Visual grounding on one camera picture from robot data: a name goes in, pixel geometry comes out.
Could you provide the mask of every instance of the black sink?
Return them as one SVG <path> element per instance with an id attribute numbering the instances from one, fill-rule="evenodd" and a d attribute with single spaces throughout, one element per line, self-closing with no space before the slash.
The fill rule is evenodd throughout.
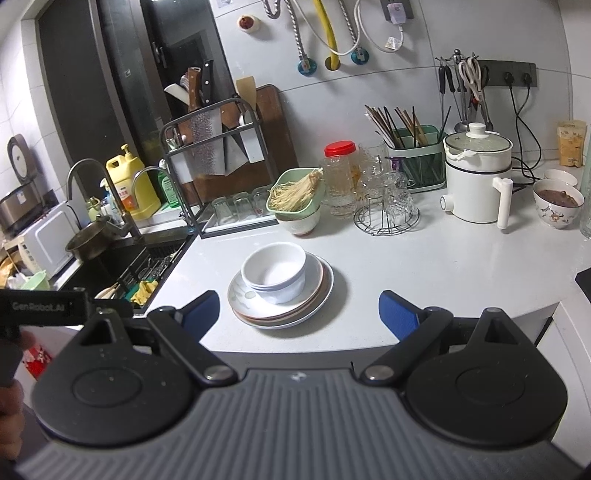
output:
<path id="1" fill-rule="evenodd" d="M 115 298 L 123 299 L 141 280 L 157 280 L 158 287 L 145 305 L 133 303 L 134 313 L 143 314 L 194 238 L 187 228 L 177 228 L 144 235 L 143 244 L 135 244 L 131 238 L 116 240 L 98 257 L 85 262 L 61 289 L 83 287 L 94 298 L 117 283 Z"/>

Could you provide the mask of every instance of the yellow hose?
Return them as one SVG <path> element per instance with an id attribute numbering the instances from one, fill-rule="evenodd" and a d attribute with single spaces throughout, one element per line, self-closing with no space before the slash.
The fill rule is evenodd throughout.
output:
<path id="1" fill-rule="evenodd" d="M 322 4 L 322 0 L 314 0 L 314 6 L 316 7 L 316 13 L 320 17 L 320 22 L 322 23 L 322 28 L 326 32 L 326 41 L 330 48 L 335 51 L 339 51 L 336 47 L 336 38 L 335 32 L 333 32 L 332 25 L 330 24 L 329 16 L 326 14 L 326 10 L 324 10 L 324 5 Z M 339 56 L 335 55 L 334 53 L 330 52 L 330 69 L 336 70 L 339 68 Z"/>

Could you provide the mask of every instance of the dish rack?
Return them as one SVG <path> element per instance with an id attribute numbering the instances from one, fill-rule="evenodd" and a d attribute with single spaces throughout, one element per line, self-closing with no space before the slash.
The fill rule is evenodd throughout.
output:
<path id="1" fill-rule="evenodd" d="M 168 268 L 183 250 L 184 244 L 185 241 L 181 240 L 170 245 L 145 247 L 115 281 L 118 286 L 114 298 L 129 300 L 134 305 L 134 310 L 144 310 L 149 301 L 143 307 L 131 301 L 131 297 L 138 290 L 139 282 L 156 280 L 160 285 Z"/>

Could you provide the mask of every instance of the cutting board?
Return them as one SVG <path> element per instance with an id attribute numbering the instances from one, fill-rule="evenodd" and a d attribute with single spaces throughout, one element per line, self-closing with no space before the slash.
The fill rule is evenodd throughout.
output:
<path id="1" fill-rule="evenodd" d="M 256 111 L 262 121 L 262 133 L 271 161 L 277 165 L 279 175 L 289 168 L 297 168 L 296 152 L 281 105 L 280 93 L 274 85 L 256 89 Z M 229 128 L 238 125 L 240 111 L 235 103 L 222 107 L 222 123 Z M 274 183 L 267 173 L 265 162 L 246 163 L 227 177 L 199 175 L 193 180 L 202 201 L 218 197 L 251 192 L 257 187 Z"/>

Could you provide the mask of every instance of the green bowl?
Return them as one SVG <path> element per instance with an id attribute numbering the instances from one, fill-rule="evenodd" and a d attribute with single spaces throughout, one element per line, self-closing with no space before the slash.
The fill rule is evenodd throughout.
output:
<path id="1" fill-rule="evenodd" d="M 306 175 L 308 175 L 308 173 L 314 170 L 318 170 L 318 168 L 291 168 L 290 170 L 286 170 L 281 174 L 277 182 L 273 185 L 272 189 L 289 181 L 301 180 Z M 273 210 L 269 206 L 269 199 L 267 199 L 267 210 L 276 215 L 281 215 L 281 218 L 284 220 L 302 220 L 306 217 L 309 217 L 315 213 L 318 208 L 320 208 L 320 204 L 324 198 L 325 190 L 326 187 L 324 185 L 324 179 L 320 179 L 318 186 L 316 187 L 316 191 L 314 192 L 314 196 L 306 208 L 299 210 L 298 212 L 283 212 L 282 210 Z"/>

